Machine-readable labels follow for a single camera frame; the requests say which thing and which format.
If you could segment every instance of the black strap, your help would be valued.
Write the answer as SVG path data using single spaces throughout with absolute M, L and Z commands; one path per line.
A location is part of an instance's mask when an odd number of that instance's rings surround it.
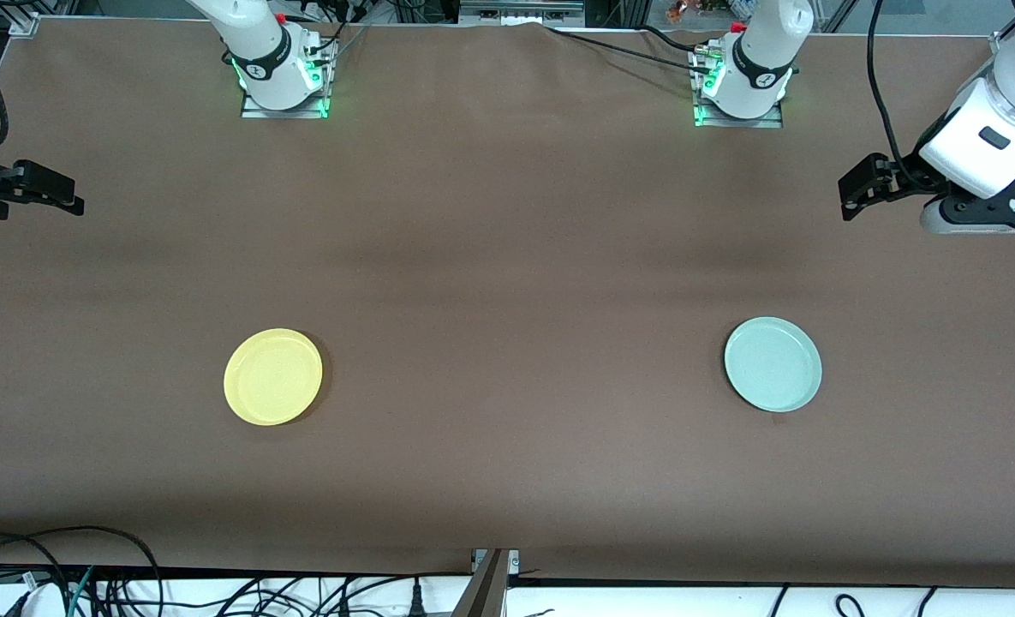
M 785 74 L 789 73 L 789 67 L 793 66 L 793 60 L 790 60 L 784 67 L 777 68 L 766 68 L 750 62 L 750 58 L 747 58 L 747 54 L 743 52 L 742 35 L 735 40 L 735 44 L 732 46 L 732 58 L 735 59 L 735 66 L 739 69 L 739 73 L 747 75 L 750 86 L 754 87 L 755 90 L 769 89 L 777 82 L 777 79 L 785 77 Z
M 241 58 L 236 54 L 229 54 L 233 56 L 233 62 L 236 63 L 236 66 L 241 67 L 241 73 L 256 81 L 266 81 L 272 77 L 272 71 L 275 71 L 281 63 L 287 62 L 287 58 L 290 56 L 290 31 L 284 27 L 279 29 L 282 30 L 282 41 L 279 42 L 279 47 L 276 47 L 275 51 L 264 58 L 249 60 Z

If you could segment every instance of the mounting plate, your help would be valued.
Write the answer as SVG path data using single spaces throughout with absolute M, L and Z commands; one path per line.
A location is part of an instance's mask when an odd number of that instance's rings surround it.
M 708 74 L 690 73 L 690 90 L 694 93 L 694 126 L 733 126 L 740 129 L 781 129 L 782 104 L 773 102 L 765 116 L 746 120 L 724 113 L 712 98 L 704 95 L 705 87 L 724 70 L 722 41 L 710 40 L 704 46 L 697 46 L 686 52 L 690 66 L 706 67 Z
M 484 561 L 484 555 L 488 554 L 488 549 L 473 549 L 472 559 L 469 562 L 469 569 L 476 571 L 477 567 L 480 567 L 480 562 Z M 507 551 L 507 559 L 511 559 L 511 567 L 507 569 L 507 573 L 515 575 L 519 573 L 519 551 L 510 550 Z
M 321 36 L 316 31 L 310 32 L 309 46 L 320 46 Z M 332 41 L 323 50 L 308 58 L 321 62 L 320 67 L 309 69 L 312 77 L 321 79 L 323 86 L 313 92 L 298 106 L 288 110 L 269 110 L 257 105 L 245 89 L 242 83 L 241 89 L 245 90 L 245 98 L 241 101 L 241 118 L 271 118 L 271 119 L 320 119 L 328 118 L 328 111 L 332 108 L 332 83 L 336 81 L 336 58 L 339 55 L 339 42 Z

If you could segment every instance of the green cable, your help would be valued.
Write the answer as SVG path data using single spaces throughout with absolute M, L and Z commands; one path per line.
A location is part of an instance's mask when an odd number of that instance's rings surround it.
M 69 601 L 69 610 L 65 613 L 65 617 L 73 617 L 73 613 L 77 612 L 77 601 L 80 600 L 81 590 L 85 589 L 85 585 L 88 582 L 88 576 L 92 575 L 92 570 L 96 567 L 94 565 L 89 565 L 88 570 L 85 570 L 84 576 L 80 577 L 80 582 L 77 585 L 77 591 L 73 594 L 73 600 Z

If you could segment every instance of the plate rim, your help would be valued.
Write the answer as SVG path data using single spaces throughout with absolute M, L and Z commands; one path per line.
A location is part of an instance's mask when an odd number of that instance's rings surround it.
M 260 418 L 256 414 L 250 413 L 248 407 L 245 406 L 244 401 L 242 401 L 240 396 L 229 395 L 229 391 L 232 390 L 232 388 L 230 388 L 230 384 L 233 383 L 233 375 L 238 373 L 238 369 L 241 366 L 241 362 L 244 362 L 245 356 L 248 355 L 249 347 L 252 347 L 253 344 L 260 343 L 260 341 L 262 340 L 279 339 L 279 337 L 287 337 L 287 339 L 294 339 L 298 341 L 298 343 L 300 343 L 303 347 L 312 351 L 313 360 L 315 360 L 315 368 L 316 368 L 316 391 L 315 394 L 313 394 L 313 398 L 310 400 L 310 402 L 304 404 L 304 407 L 302 407 L 302 409 L 296 411 L 296 413 L 292 414 L 292 416 L 290 416 L 289 418 L 280 419 L 280 421 L 265 421 L 265 419 Z M 294 418 L 298 417 L 299 415 L 302 415 L 304 413 L 304 410 L 308 410 L 309 407 L 313 404 L 313 401 L 316 400 L 316 396 L 318 396 L 321 393 L 321 384 L 323 383 L 324 383 L 324 360 L 322 359 L 321 351 L 320 349 L 318 349 L 318 347 L 316 347 L 316 344 L 313 343 L 313 341 L 309 339 L 308 336 L 304 336 L 303 333 L 295 331 L 295 329 L 269 328 L 266 329 L 266 331 L 260 331 L 254 333 L 254 335 L 250 336 L 248 339 L 241 341 L 241 344 L 239 344 L 238 348 L 233 349 L 233 353 L 229 356 L 228 361 L 225 362 L 225 373 L 224 375 L 222 375 L 222 393 L 225 394 L 226 405 L 228 405 L 229 410 L 233 411 L 233 414 L 236 414 L 238 418 L 244 419 L 244 421 L 247 421 L 249 424 L 254 424 L 257 426 L 276 426 L 280 424 L 285 424 L 285 422 L 292 421 Z M 241 404 L 233 405 L 233 400 L 238 401 Z
M 751 401 L 751 399 L 747 398 L 746 394 L 743 394 L 742 391 L 739 391 L 739 387 L 737 386 L 737 384 L 735 384 L 734 380 L 732 379 L 732 361 L 730 358 L 731 358 L 733 341 L 737 339 L 737 337 L 741 335 L 741 333 L 746 333 L 751 328 L 758 328 L 758 327 L 782 329 L 782 331 L 786 331 L 787 333 L 790 333 L 790 335 L 793 335 L 795 333 L 796 335 L 798 335 L 798 340 L 800 340 L 801 348 L 804 349 L 805 352 L 808 351 L 809 348 L 811 348 L 811 355 L 809 356 L 811 356 L 811 359 L 813 360 L 812 384 L 809 384 L 808 390 L 806 390 L 805 395 L 802 395 L 801 398 L 797 399 L 797 402 L 793 403 L 792 405 L 785 405 L 782 407 L 769 407 L 760 405 L 758 403 L 754 403 L 753 401 Z M 749 403 L 749 405 L 756 407 L 756 409 L 759 410 L 769 411 L 769 413 L 787 414 L 790 413 L 790 411 L 800 410 L 801 407 L 804 407 L 805 405 L 808 405 L 808 403 L 811 403 L 812 399 L 815 399 L 815 396 L 819 394 L 820 386 L 823 384 L 823 358 L 821 358 L 820 355 L 820 348 L 816 347 L 815 341 L 812 340 L 812 337 L 809 336 L 808 333 L 806 333 L 803 328 L 798 327 L 797 324 L 794 324 L 789 320 L 782 319 L 781 317 L 773 317 L 773 316 L 751 317 L 751 319 L 743 321 L 743 323 L 739 324 L 738 327 L 736 327 L 730 333 L 730 335 L 727 336 L 727 342 L 724 345 L 724 373 L 726 373 L 727 382 L 730 384 L 732 389 L 735 390 L 735 392 L 737 392 L 739 398 Z

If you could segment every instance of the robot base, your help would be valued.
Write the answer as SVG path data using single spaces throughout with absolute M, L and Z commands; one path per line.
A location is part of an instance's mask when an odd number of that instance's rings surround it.
M 690 90 L 694 93 L 694 126 L 732 126 L 742 129 L 781 129 L 782 104 L 773 102 L 773 107 L 765 116 L 743 119 L 729 116 L 716 102 L 705 96 L 703 89 L 712 86 L 712 81 L 724 70 L 720 40 L 712 40 L 706 46 L 697 46 L 694 51 L 687 52 L 690 66 L 703 66 L 708 74 L 690 73 Z
M 320 46 L 321 36 L 316 31 L 309 32 L 309 44 Z M 319 80 L 322 86 L 316 92 L 311 93 L 298 106 L 287 110 L 269 110 L 254 101 L 245 89 L 242 82 L 241 90 L 245 91 L 245 98 L 241 101 L 241 118 L 271 118 L 271 119 L 319 119 L 328 118 L 328 110 L 332 106 L 332 83 L 336 80 L 336 58 L 339 55 L 339 42 L 332 41 L 323 50 L 308 57 L 308 62 L 319 63 L 307 69 L 307 78 Z

